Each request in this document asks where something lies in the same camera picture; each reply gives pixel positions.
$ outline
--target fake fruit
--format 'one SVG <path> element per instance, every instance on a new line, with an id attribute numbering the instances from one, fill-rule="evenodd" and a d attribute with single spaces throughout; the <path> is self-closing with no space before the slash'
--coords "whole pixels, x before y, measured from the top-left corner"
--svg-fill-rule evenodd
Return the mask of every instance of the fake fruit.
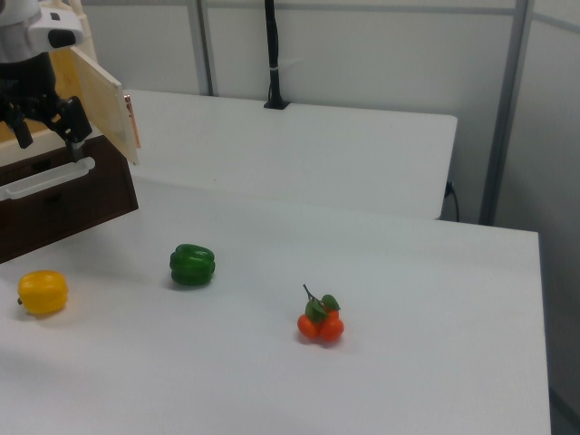
<path id="1" fill-rule="evenodd" d="M 317 337 L 327 342 L 338 340 L 344 332 L 344 323 L 339 318 L 341 309 L 332 295 L 324 295 L 321 299 L 314 297 L 306 285 L 308 303 L 304 314 L 298 318 L 298 330 L 311 340 Z"/>
<path id="2" fill-rule="evenodd" d="M 171 279 L 183 285 L 204 285 L 216 270 L 214 253 L 196 245 L 179 245 L 169 260 Z"/>
<path id="3" fill-rule="evenodd" d="M 18 304 L 30 314 L 48 314 L 64 307 L 68 292 L 63 274 L 39 270 L 20 279 Z"/>
<path id="4" fill-rule="evenodd" d="M 337 340 L 344 332 L 343 321 L 339 318 L 327 319 L 320 329 L 320 338 L 326 342 Z"/>
<path id="5" fill-rule="evenodd" d="M 306 314 L 298 317 L 298 330 L 306 337 L 313 339 L 320 335 L 321 324 L 315 324 Z"/>

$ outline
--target white wall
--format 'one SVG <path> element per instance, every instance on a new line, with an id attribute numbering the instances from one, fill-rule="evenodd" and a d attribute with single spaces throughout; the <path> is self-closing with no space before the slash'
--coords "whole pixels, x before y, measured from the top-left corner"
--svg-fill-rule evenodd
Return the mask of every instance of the white wall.
<path id="1" fill-rule="evenodd" d="M 514 6 L 498 0 L 276 2 L 283 96 L 458 117 L 449 177 L 462 220 L 477 222 Z M 265 99 L 263 2 L 208 2 L 208 32 L 217 95 Z M 454 216 L 448 206 L 444 217 Z"/>
<path id="2" fill-rule="evenodd" d="M 203 93 L 185 5 L 106 4 L 84 9 L 99 64 L 125 89 Z"/>
<path id="3" fill-rule="evenodd" d="M 560 5 L 545 0 L 536 7 L 557 19 L 580 16 L 580 2 L 572 11 L 571 2 Z M 580 414 L 580 27 L 577 32 L 532 22 L 495 223 L 540 234 L 550 384 Z"/>

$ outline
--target white table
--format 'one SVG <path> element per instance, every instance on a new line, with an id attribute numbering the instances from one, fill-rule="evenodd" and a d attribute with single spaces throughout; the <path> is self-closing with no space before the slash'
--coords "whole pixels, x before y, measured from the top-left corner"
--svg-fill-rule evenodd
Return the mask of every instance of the white table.
<path id="1" fill-rule="evenodd" d="M 140 210 L 0 265 L 0 433 L 549 434 L 537 235 L 135 178 Z M 211 284 L 169 279 L 183 242 Z M 66 309 L 24 313 L 51 268 Z M 299 338 L 302 283 L 343 339 Z"/>
<path id="2" fill-rule="evenodd" d="M 457 119 L 128 91 L 133 173 L 183 186 L 414 218 L 441 213 Z"/>

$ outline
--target box handle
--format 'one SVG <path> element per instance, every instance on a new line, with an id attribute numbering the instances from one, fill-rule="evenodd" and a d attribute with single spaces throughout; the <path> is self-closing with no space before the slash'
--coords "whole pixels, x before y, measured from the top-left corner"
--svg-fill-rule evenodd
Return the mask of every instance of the box handle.
<path id="1" fill-rule="evenodd" d="M 14 183 L 0 186 L 0 201 L 5 199 L 24 198 L 34 193 L 53 188 L 67 181 L 83 177 L 95 166 L 92 157 L 85 157 L 76 163 L 67 163 L 57 168 L 48 169 Z"/>

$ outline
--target black cable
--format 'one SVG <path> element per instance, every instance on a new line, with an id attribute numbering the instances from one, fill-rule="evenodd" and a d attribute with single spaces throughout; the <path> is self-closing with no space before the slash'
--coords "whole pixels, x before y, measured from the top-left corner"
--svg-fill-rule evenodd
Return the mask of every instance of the black cable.
<path id="1" fill-rule="evenodd" d="M 457 193 L 455 192 L 455 189 L 453 188 L 453 182 L 448 181 L 447 185 L 445 186 L 445 197 L 448 197 L 449 195 L 453 195 L 453 199 L 455 201 L 455 217 L 456 220 L 459 222 L 459 201 L 457 199 Z"/>

